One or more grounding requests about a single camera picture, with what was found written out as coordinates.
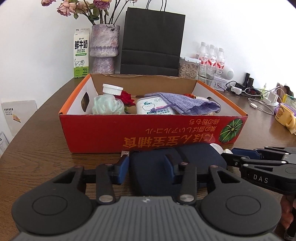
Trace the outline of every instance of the metal screw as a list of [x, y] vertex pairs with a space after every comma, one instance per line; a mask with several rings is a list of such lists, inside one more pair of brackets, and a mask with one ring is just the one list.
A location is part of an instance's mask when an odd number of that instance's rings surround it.
[[113, 197], [111, 195], [102, 195], [99, 197], [100, 202], [111, 202], [113, 201]]
[[194, 200], [194, 197], [190, 194], [183, 194], [180, 196], [180, 200], [183, 202], [192, 202]]

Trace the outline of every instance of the circular disc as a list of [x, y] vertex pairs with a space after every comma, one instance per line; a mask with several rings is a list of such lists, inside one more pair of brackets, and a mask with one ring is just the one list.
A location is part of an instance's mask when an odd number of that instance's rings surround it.
[[58, 235], [84, 224], [92, 214], [90, 199], [68, 184], [42, 185], [22, 195], [12, 206], [17, 227], [36, 235]]
[[211, 226], [237, 236], [272, 231], [281, 218], [277, 200], [248, 183], [222, 183], [203, 199], [200, 210]]

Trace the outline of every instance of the red artificial flower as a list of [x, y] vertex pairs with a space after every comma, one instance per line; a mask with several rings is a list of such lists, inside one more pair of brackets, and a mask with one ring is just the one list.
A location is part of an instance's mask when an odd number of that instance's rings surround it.
[[122, 91], [120, 96], [115, 95], [115, 98], [120, 99], [126, 106], [136, 105], [134, 103], [135, 100], [131, 98], [131, 94], [127, 93], [126, 91]]
[[189, 98], [192, 98], [192, 99], [196, 99], [196, 96], [195, 95], [192, 95], [192, 94], [184, 94], [185, 96], [189, 97]]

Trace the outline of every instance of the cow illustration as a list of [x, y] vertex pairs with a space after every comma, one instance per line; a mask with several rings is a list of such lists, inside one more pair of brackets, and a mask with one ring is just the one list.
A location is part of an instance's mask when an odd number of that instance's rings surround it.
[[75, 68], [76, 67], [83, 67], [83, 65], [84, 65], [84, 60], [81, 60], [81, 61], [77, 61], [76, 62], [76, 59], [74, 60], [74, 63], [75, 63]]

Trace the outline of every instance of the clear storage container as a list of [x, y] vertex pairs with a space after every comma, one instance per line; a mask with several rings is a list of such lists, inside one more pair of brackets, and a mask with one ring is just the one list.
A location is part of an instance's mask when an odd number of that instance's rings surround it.
[[199, 63], [199, 59], [180, 56], [178, 77], [196, 79]]

